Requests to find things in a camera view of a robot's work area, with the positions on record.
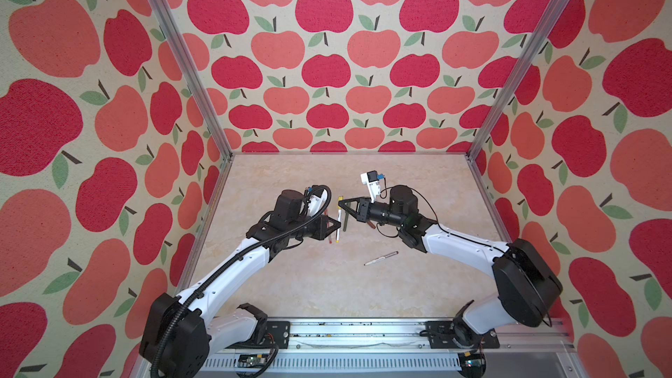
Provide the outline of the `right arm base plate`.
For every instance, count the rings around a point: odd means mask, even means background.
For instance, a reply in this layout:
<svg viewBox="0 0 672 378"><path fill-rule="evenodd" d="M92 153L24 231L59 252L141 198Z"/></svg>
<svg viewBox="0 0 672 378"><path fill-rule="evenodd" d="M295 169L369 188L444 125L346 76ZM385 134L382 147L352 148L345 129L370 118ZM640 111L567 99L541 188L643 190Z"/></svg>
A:
<svg viewBox="0 0 672 378"><path fill-rule="evenodd" d="M461 322L454 325L451 320L428 321L419 335L428 339L432 349L497 349L501 347L494 330L485 334L476 334L467 325Z"/></svg>

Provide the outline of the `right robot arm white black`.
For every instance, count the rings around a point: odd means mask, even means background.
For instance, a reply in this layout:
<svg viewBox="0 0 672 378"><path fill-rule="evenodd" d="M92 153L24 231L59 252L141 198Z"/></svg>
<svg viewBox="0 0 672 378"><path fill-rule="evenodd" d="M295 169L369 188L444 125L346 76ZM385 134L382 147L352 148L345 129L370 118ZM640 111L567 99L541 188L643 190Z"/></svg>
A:
<svg viewBox="0 0 672 378"><path fill-rule="evenodd" d="M498 327L552 325L550 310L563 291L558 277L529 241L489 241L449 229L422 215L422 194L407 185L388 190L390 201L343 199L339 207L358 222L390 225L413 250L448 257L495 281L496 292L466 303L444 334L460 348L472 348Z"/></svg>

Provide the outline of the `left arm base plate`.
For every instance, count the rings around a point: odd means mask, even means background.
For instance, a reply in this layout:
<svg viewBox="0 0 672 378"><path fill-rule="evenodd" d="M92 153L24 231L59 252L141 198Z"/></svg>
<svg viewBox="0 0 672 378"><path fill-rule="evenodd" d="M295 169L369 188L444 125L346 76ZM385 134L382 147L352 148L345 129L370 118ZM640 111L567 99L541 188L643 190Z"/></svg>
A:
<svg viewBox="0 0 672 378"><path fill-rule="evenodd" d="M267 321L259 325L248 340L234 343L227 346L227 349L270 349L273 345L277 345L279 349L287 349L291 326L290 321Z"/></svg>

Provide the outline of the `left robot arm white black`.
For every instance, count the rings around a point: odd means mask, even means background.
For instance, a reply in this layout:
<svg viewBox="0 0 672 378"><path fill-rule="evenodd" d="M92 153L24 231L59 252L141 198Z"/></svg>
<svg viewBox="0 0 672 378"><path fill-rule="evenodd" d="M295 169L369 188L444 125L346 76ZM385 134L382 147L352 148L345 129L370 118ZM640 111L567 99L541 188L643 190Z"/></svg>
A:
<svg viewBox="0 0 672 378"><path fill-rule="evenodd" d="M239 343L261 344L267 321L261 310L243 304L227 317L216 315L248 279L290 248L290 240L323 241L340 228L325 213L332 197L326 185L284 190L225 261L178 295L157 297L139 346L150 376L193 377L213 352Z"/></svg>

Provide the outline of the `red pen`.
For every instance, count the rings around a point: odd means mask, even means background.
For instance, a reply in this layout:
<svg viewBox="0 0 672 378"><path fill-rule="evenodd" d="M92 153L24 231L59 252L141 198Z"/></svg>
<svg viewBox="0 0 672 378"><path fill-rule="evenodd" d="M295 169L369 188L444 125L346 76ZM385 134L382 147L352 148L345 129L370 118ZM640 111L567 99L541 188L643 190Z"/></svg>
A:
<svg viewBox="0 0 672 378"><path fill-rule="evenodd" d="M327 216L327 217L329 217L328 209L325 210L324 215ZM328 239L329 244L332 244L332 243L333 243L331 234L332 234L332 233L328 234L328 236L327 236L327 239Z"/></svg>

